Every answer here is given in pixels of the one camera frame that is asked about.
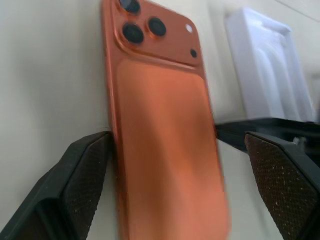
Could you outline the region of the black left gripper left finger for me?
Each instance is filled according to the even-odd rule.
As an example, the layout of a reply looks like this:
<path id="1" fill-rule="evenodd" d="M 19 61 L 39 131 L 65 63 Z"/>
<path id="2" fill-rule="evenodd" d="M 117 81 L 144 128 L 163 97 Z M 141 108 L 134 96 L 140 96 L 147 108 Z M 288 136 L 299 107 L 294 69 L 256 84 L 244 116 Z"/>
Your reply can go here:
<path id="1" fill-rule="evenodd" d="M 2 240 L 85 240 L 103 190 L 112 134 L 73 142 L 34 185 L 0 233 Z"/>

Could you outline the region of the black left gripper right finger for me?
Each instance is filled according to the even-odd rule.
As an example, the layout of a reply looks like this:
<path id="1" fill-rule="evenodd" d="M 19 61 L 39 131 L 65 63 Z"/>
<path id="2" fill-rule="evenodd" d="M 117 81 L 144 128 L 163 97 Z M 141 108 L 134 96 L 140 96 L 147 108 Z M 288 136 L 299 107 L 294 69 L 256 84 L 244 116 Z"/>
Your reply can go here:
<path id="1" fill-rule="evenodd" d="M 259 194 L 285 240 L 320 238 L 320 168 L 296 144 L 247 132 Z"/>

